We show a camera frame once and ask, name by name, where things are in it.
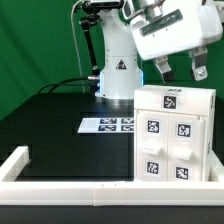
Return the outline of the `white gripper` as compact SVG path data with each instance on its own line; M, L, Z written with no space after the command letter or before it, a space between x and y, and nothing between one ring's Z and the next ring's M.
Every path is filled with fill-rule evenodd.
M130 22L140 57L154 59L164 83L175 80L168 63L173 53L190 50L190 74L193 81L208 77L206 44L221 39L223 28L213 0L165 0L163 14L154 21L141 13Z

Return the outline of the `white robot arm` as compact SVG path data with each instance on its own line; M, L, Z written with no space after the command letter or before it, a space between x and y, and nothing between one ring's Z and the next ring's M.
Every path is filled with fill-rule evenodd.
M143 85L137 60L152 60L165 82L174 79L167 57L221 39L223 28L214 0L90 0L101 19L105 67L96 95L131 100Z

